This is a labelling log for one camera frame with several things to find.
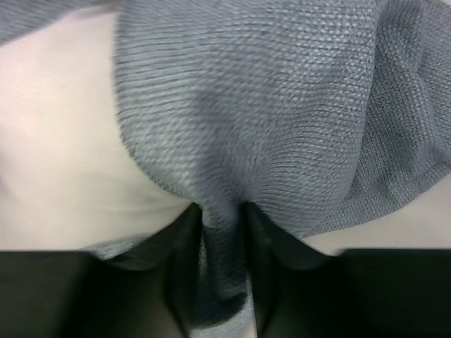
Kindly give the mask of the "blue pillowcase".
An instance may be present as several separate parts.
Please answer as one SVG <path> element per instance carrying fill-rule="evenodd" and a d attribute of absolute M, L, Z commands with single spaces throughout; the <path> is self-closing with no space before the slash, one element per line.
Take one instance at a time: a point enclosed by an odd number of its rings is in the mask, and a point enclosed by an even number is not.
<path fill-rule="evenodd" d="M 448 1 L 2 1 L 1 47 L 103 5 L 122 144 L 202 210 L 191 336 L 256 334 L 243 203 L 327 254 L 450 247 Z"/>

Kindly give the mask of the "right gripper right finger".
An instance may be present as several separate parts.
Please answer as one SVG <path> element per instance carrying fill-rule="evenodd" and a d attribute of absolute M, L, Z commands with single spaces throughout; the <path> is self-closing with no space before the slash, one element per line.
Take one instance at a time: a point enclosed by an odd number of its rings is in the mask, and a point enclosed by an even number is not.
<path fill-rule="evenodd" d="M 327 256 L 246 207 L 246 244 L 258 337 L 337 337 L 337 269 Z"/>

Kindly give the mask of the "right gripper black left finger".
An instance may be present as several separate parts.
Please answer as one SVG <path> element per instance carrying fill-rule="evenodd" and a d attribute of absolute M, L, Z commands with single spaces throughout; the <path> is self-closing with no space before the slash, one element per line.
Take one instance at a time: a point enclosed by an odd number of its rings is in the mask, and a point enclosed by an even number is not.
<path fill-rule="evenodd" d="M 107 260 L 135 271 L 164 265 L 164 304 L 184 337 L 194 326 L 201 234 L 202 210 L 191 204 L 169 226 Z"/>

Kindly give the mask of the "white pillow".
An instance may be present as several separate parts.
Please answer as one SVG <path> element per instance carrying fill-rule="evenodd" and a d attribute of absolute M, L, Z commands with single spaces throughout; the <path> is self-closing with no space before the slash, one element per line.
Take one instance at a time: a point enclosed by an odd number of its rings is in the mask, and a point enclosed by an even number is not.
<path fill-rule="evenodd" d="M 116 9 L 95 6 L 1 47 L 1 248 L 84 249 L 151 235 L 189 201 L 122 144 L 113 95 Z"/>

